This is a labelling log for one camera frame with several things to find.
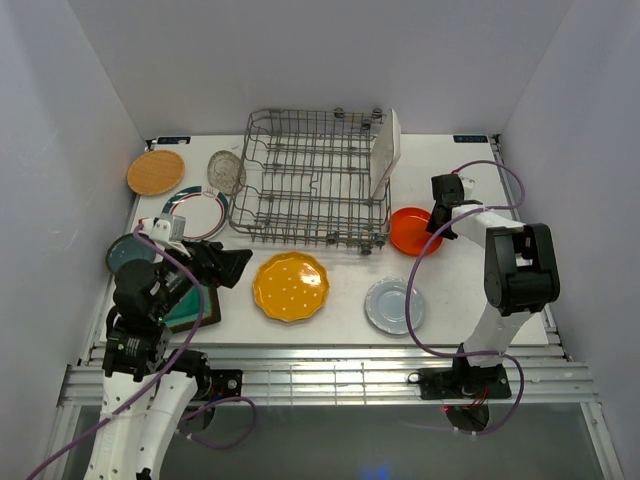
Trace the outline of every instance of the cable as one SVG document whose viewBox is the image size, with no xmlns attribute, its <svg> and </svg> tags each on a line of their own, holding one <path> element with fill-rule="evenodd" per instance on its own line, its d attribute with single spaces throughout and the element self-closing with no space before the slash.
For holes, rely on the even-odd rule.
<svg viewBox="0 0 640 480">
<path fill-rule="evenodd" d="M 198 317 L 196 318 L 196 321 L 194 322 L 193 327 L 189 331 L 189 335 L 187 335 L 187 338 L 185 339 L 184 343 L 180 346 L 180 348 L 178 348 L 178 351 L 176 352 L 176 354 L 173 355 L 171 357 L 171 359 L 166 363 L 166 365 L 156 374 L 155 377 L 153 377 L 153 380 L 151 380 L 144 387 L 142 387 L 138 391 L 138 393 L 132 395 L 131 398 L 129 398 L 126 402 L 124 402 L 122 405 L 120 405 L 118 408 L 116 408 L 113 411 L 112 415 L 119 415 L 120 413 L 122 413 L 129 406 L 133 405 L 136 402 L 136 400 L 138 400 L 140 397 L 142 397 L 145 393 L 147 393 L 150 389 L 152 389 L 153 387 L 155 387 L 158 384 L 158 382 L 164 376 L 164 374 L 167 373 L 171 369 L 171 367 L 173 367 L 173 365 L 176 363 L 176 361 L 180 358 L 180 356 L 187 349 L 187 347 L 189 346 L 189 343 L 191 343 L 191 340 L 193 339 L 193 336 L 196 334 L 196 330 L 198 330 L 198 327 L 200 326 L 200 323 L 202 322 L 202 317 L 204 316 L 204 307 L 205 307 L 204 298 L 205 297 L 204 297 L 204 290 L 202 289 L 202 286 L 200 285 L 200 282 L 198 282 L 196 277 L 194 277 L 193 274 L 186 267 L 184 267 L 178 260 L 176 260 L 171 255 L 169 255 L 168 253 L 166 253 L 163 250 L 161 250 L 160 248 L 158 248 L 155 244 L 145 240 L 144 237 L 141 237 L 140 234 L 139 234 L 141 229 L 142 229 L 142 225 L 138 225 L 133 230 L 133 237 L 138 242 L 140 242 L 140 243 L 144 244 L 145 246 L 151 248 L 154 252 L 159 254 L 162 258 L 167 260 L 169 263 L 171 263 L 173 266 L 175 266 L 178 270 L 182 271 L 182 273 L 184 273 L 187 276 L 187 278 L 191 281 L 191 283 L 193 283 L 193 285 L 196 287 L 196 290 L 198 291 L 198 296 L 200 297 L 200 308 L 198 310 Z M 72 441 L 68 445 L 62 447 L 60 450 L 58 450 L 56 453 L 54 453 L 49 458 L 47 458 L 44 462 L 42 462 L 27 477 L 27 480 L 35 479 L 45 468 L 47 468 L 49 465 L 51 465 L 58 458 L 60 458 L 62 455 L 67 453 L 69 450 L 71 450 L 75 446 L 77 446 L 80 443 L 84 442 L 89 437 L 95 435 L 98 430 L 100 430 L 102 427 L 104 427 L 110 421 L 111 421 L 111 417 L 110 418 L 105 418 L 105 419 L 99 421 L 93 427 L 91 427 L 89 430 L 87 430 L 82 435 L 80 435 L 78 438 L 76 438 L 74 441 Z"/>
<path fill-rule="evenodd" d="M 251 435 L 253 430 L 256 428 L 256 424 L 258 422 L 258 409 L 256 408 L 256 404 L 253 403 L 253 401 L 251 401 L 251 399 L 246 398 L 246 397 L 227 397 L 227 398 L 223 398 L 221 400 L 213 400 L 213 401 L 207 403 L 206 405 L 200 407 L 195 412 L 188 413 L 187 415 L 183 416 L 180 419 L 179 423 L 186 422 L 187 420 L 190 420 L 193 417 L 196 417 L 196 416 L 200 415 L 201 413 L 206 412 L 210 408 L 214 408 L 214 407 L 217 407 L 218 405 L 222 405 L 223 403 L 229 403 L 229 402 L 245 402 L 245 403 L 248 403 L 251 406 L 251 413 L 252 413 L 251 425 L 249 425 L 249 428 L 247 428 L 247 430 L 242 434 L 242 436 L 240 436 L 240 438 L 234 440 L 231 443 L 227 443 L 225 445 L 216 445 L 214 443 L 211 443 L 206 438 L 201 437 L 199 435 L 188 434 L 188 435 L 186 435 L 186 437 L 189 440 L 195 440 L 196 442 L 201 443 L 202 445 L 205 445 L 205 446 L 207 446 L 207 447 L 209 447 L 209 448 L 211 448 L 213 450 L 230 450 L 232 448 L 237 447 L 242 442 L 244 442 L 246 440 L 246 438 L 249 435 Z"/>
<path fill-rule="evenodd" d="M 422 252 L 420 252 L 420 255 L 418 255 L 418 258 L 416 258 L 415 263 L 413 264 L 413 268 L 411 269 L 411 274 L 409 275 L 409 281 L 407 282 L 407 293 L 405 296 L 405 307 L 404 307 L 404 312 L 405 312 L 405 319 L 407 322 L 407 328 L 409 330 L 409 334 L 411 335 L 411 338 L 413 339 L 413 341 L 415 342 L 415 344 L 420 347 L 422 350 L 424 350 L 425 352 L 427 352 L 430 355 L 433 355 L 435 357 L 441 357 L 441 358 L 466 358 L 466 357 L 478 357 L 478 356 L 499 356 L 499 357 L 503 357 L 506 358 L 507 360 L 510 360 L 511 362 L 513 362 L 513 364 L 516 366 L 517 370 L 518 370 L 518 375 L 520 376 L 520 388 L 518 389 L 518 395 L 516 395 L 516 399 L 513 402 L 513 406 L 511 407 L 511 409 L 506 413 L 506 415 L 504 417 L 502 417 L 502 419 L 500 419 L 500 421 L 498 423 L 496 423 L 495 425 L 476 432 L 476 431 L 471 431 L 471 430 L 462 430 L 460 429 L 459 431 L 462 433 L 466 433 L 469 435 L 487 435 L 489 433 L 493 433 L 496 430 L 500 429 L 502 426 L 504 426 L 504 424 L 506 424 L 511 417 L 513 416 L 513 414 L 516 412 L 516 410 L 518 409 L 518 406 L 520 405 L 520 401 L 522 400 L 522 396 L 524 395 L 524 371 L 522 370 L 522 366 L 520 365 L 520 362 L 518 362 L 518 360 L 511 356 L 508 355 L 506 353 L 503 352 L 498 352 L 496 350 L 480 350 L 477 352 L 460 352 L 460 353 L 444 353 L 444 352 L 438 352 L 437 350 L 433 350 L 429 347 L 427 347 L 426 345 L 424 345 L 420 339 L 418 338 L 418 336 L 416 335 L 416 332 L 413 330 L 413 325 L 411 324 L 411 290 L 413 289 L 413 282 L 415 280 L 416 277 L 416 273 L 418 272 L 418 267 L 420 266 L 420 262 L 422 261 L 422 259 L 425 257 L 427 251 L 429 250 L 429 247 L 431 246 L 431 244 L 436 240 L 436 238 L 438 238 L 442 232 L 444 232 L 447 228 L 451 227 L 452 225 L 454 225 L 455 223 L 459 222 L 460 220 L 463 220 L 471 215 L 475 215 L 476 213 L 482 213 L 486 210 L 515 210 L 516 208 L 520 207 L 522 205 L 522 203 L 524 202 L 524 196 L 525 196 L 525 188 L 524 188 L 524 184 L 522 183 L 522 180 L 520 179 L 520 177 L 511 169 L 507 168 L 506 166 L 502 165 L 501 163 L 498 162 L 493 162 L 490 160 L 475 160 L 473 162 L 469 162 L 469 163 L 465 163 L 464 165 L 456 168 L 455 170 L 453 170 L 453 172 L 451 173 L 459 173 L 461 170 L 470 167 L 472 165 L 479 165 L 479 164 L 487 164 L 487 165 L 495 165 L 499 168 L 502 168 L 503 170 L 507 171 L 508 173 L 510 173 L 513 178 L 516 180 L 516 182 L 518 182 L 518 186 L 520 187 L 520 198 L 518 199 L 518 201 L 515 203 L 515 205 L 495 205 L 495 206 L 488 206 L 488 207 L 480 207 L 480 208 L 474 208 L 473 210 L 469 210 L 468 212 L 464 212 L 463 214 L 461 214 L 459 217 L 453 218 L 451 220 L 449 220 L 448 222 L 446 222 L 444 225 L 442 225 L 440 228 L 438 228 L 435 233 L 433 235 L 431 235 L 431 237 L 429 238 L 429 240 L 427 240 L 427 244 L 424 246 L 424 248 L 422 249 Z M 430 426 L 417 426 L 417 425 L 412 425 L 414 427 L 417 428 L 426 428 L 429 430 L 441 430 L 441 427 L 430 427 Z"/>
</svg>

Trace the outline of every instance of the dish rack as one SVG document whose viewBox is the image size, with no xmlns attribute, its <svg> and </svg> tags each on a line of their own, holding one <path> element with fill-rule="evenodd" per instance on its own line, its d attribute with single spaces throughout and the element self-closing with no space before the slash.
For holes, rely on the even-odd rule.
<svg viewBox="0 0 640 480">
<path fill-rule="evenodd" d="M 231 195 L 231 227 L 254 241 L 346 245 L 364 255 L 382 247 L 391 192 L 387 181 L 383 198 L 371 198 L 370 160 L 384 119 L 380 110 L 252 113 Z"/>
</svg>

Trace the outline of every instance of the wire dish drying rack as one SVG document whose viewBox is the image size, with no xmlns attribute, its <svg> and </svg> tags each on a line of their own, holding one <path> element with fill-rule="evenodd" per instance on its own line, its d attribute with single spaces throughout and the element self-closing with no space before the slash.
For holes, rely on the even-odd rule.
<svg viewBox="0 0 640 480">
<path fill-rule="evenodd" d="M 253 240 L 346 245 L 368 255 L 389 235 L 389 181 L 370 196 L 371 148 L 385 115 L 260 110 L 249 116 L 229 224 Z"/>
</svg>

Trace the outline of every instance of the yellow plate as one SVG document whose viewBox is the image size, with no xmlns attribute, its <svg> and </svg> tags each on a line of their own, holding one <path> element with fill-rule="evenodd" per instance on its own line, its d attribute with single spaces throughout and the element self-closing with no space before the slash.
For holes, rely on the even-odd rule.
<svg viewBox="0 0 640 480">
<path fill-rule="evenodd" d="M 253 293 L 267 316 L 294 322 L 309 318 L 324 305 L 329 278 L 325 268 L 311 255 L 280 253 L 258 269 Z"/>
</svg>

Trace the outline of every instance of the wall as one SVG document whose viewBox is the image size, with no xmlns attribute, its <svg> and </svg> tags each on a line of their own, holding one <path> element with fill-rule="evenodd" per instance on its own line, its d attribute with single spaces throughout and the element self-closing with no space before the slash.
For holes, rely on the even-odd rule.
<svg viewBox="0 0 640 480">
<path fill-rule="evenodd" d="M 526 220 L 552 229 L 561 337 L 586 359 L 629 478 L 640 468 L 640 2 L 576 0 L 504 131 Z"/>
<path fill-rule="evenodd" d="M 0 478 L 51 434 L 143 143 L 64 0 L 0 1 Z"/>
<path fill-rule="evenodd" d="M 263 107 L 502 131 L 571 0 L 69 0 L 145 138 L 242 133 Z"/>
</svg>

